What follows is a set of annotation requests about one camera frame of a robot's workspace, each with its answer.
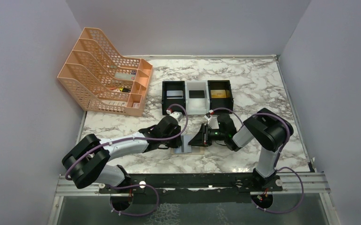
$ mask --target gray wall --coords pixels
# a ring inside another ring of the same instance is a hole
[[[125,55],[280,54],[310,0],[66,0]]]
[[[0,224],[46,224],[82,111],[57,81],[81,29],[64,0],[0,1]]]
[[[341,223],[361,224],[361,1],[312,0],[280,65]]]

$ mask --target white marble surface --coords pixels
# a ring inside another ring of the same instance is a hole
[[[156,124],[161,112],[162,81],[167,80],[230,80],[234,97],[234,111],[242,120],[263,107],[288,120],[295,133],[285,146],[278,166],[296,171],[308,171],[302,143],[296,129],[284,86],[273,59],[223,60],[149,60],[154,67],[143,117],[129,117],[100,112],[88,112],[82,137],[96,134],[98,138],[116,138],[132,134]],[[240,122],[233,116],[237,129]],[[191,116],[186,134],[195,134],[203,116]],[[110,161],[122,165],[129,173],[229,173],[251,172],[260,153],[260,145],[253,140],[238,152],[213,144],[204,155],[171,155],[169,150],[154,150],[128,155]]]

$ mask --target orange plastic organizer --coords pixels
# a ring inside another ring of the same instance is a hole
[[[58,79],[86,111],[141,116],[152,74],[151,64],[122,56],[103,31],[86,27]]]

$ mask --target table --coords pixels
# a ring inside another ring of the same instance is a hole
[[[234,111],[242,120],[263,107],[285,118],[294,134],[284,148],[278,167],[289,166],[297,172],[309,171],[306,154],[296,129],[276,60],[272,59],[152,59],[153,77],[142,117],[130,117],[100,112],[88,112],[82,137],[95,134],[98,138],[116,138],[156,124],[161,112],[162,81],[230,80]],[[231,115],[236,128],[240,122]],[[190,116],[185,134],[194,135],[203,116]],[[259,158],[260,145],[253,140],[238,152],[213,144],[203,155],[171,155],[169,150],[154,150],[128,155],[110,161],[122,165],[128,173],[235,173],[252,172]]]

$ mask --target metal frame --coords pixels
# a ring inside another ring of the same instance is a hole
[[[299,132],[299,136],[303,145],[303,150],[305,152],[307,161],[312,163],[311,158],[308,155],[307,148],[304,144],[303,137],[301,134],[300,123],[298,120],[297,111],[292,103],[292,98],[289,94],[287,89],[284,77],[282,75],[282,71],[279,65],[278,56],[277,55],[263,55],[263,56],[250,56],[250,55],[149,55],[149,56],[138,56],[139,58],[143,59],[274,59],[277,63],[277,67],[282,79],[282,83],[285,88],[285,92],[287,94],[289,104],[291,106],[292,113],[295,118],[296,128]],[[84,111],[80,129],[78,132],[76,143],[78,143],[81,139],[82,130],[84,127],[85,119],[87,116],[87,112]],[[276,195],[281,194],[297,194],[301,192],[301,187],[298,178],[293,173],[278,173],[283,182],[283,190],[281,192],[275,192]],[[332,204],[331,200],[331,190],[329,188],[329,184],[326,180],[325,174],[323,172],[301,172],[299,173],[303,185],[304,185],[304,192],[305,193],[319,193],[321,196],[321,202],[323,205],[323,209],[326,213],[327,219],[330,225],[339,225],[339,218],[337,216],[336,209]],[[219,189],[220,187],[207,187],[205,189]],[[261,192],[251,192],[251,195],[260,194]],[[93,183],[92,185],[83,188],[77,189],[72,181],[67,181],[64,176],[60,175],[55,197],[53,200],[53,205],[51,209],[51,214],[48,219],[49,225],[56,225],[59,220],[60,210],[63,205],[63,199],[66,196],[128,196],[128,194],[100,194],[99,193],[99,186],[97,183]]]

